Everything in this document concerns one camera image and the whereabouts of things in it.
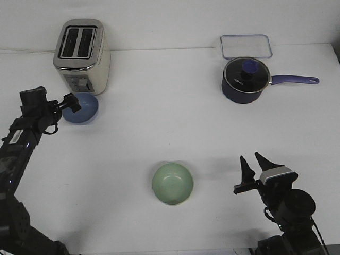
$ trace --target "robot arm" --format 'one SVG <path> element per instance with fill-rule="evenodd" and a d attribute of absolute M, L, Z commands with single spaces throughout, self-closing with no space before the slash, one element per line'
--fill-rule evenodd
<path fill-rule="evenodd" d="M 60 104 L 47 101 L 46 93 L 44 87 L 20 92 L 22 116 L 14 120 L 0 148 L 0 249 L 15 255 L 68 254 L 65 245 L 53 242 L 30 225 L 25 206 L 14 196 L 42 134 L 51 134 L 46 132 L 51 125 L 55 126 L 53 133 L 57 132 L 62 109 L 80 109 L 78 99 L 71 93 Z"/>
<path fill-rule="evenodd" d="M 256 255 L 325 255 L 312 230 L 315 202 L 305 191 L 292 188 L 298 174 L 257 152 L 255 156 L 263 171 L 260 179 L 254 179 L 255 172 L 241 156 L 242 182 L 234 187 L 234 193 L 257 189 L 266 205 L 266 217 L 284 232 L 282 236 L 259 241 Z"/>

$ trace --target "chrome toaster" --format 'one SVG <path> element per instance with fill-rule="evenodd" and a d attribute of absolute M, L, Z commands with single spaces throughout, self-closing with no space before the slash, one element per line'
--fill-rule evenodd
<path fill-rule="evenodd" d="M 67 21 L 59 35 L 53 64 L 71 91 L 102 93 L 110 62 L 111 53 L 100 21 Z"/>

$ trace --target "purple handle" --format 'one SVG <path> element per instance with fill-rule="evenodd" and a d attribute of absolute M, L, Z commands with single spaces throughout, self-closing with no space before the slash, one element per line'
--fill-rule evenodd
<path fill-rule="evenodd" d="M 309 76 L 296 76 L 296 75 L 275 75 L 271 77 L 271 85 L 282 82 L 297 82 L 306 84 L 318 84 L 319 78 Z"/>

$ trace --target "white tabletop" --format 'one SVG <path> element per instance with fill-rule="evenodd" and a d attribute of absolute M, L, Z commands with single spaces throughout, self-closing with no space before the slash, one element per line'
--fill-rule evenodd
<path fill-rule="evenodd" d="M 52 58 L 0 55 L 3 137 L 20 116 L 20 91 L 45 86 L 49 100 L 68 93 Z M 226 61 L 216 49 L 112 52 L 96 119 L 61 119 L 29 161 L 16 196 L 32 226 L 74 254 L 255 247 L 280 234 L 256 191 L 233 193 L 240 155 L 259 177 L 258 151 L 299 174 L 293 187 L 314 198 L 326 243 L 339 243 L 339 62 L 330 44 L 274 46 L 264 62 L 272 75 L 320 83 L 271 86 L 236 104 L 221 92 Z M 194 178 L 177 206 L 151 188 L 156 167 L 173 160 Z"/>

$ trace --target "navy blue pot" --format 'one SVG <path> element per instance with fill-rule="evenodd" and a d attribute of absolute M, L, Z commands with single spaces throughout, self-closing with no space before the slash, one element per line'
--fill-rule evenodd
<path fill-rule="evenodd" d="M 223 70 L 222 92 L 231 101 L 247 104 L 258 99 L 270 82 L 264 63 L 252 57 L 237 57 Z"/>

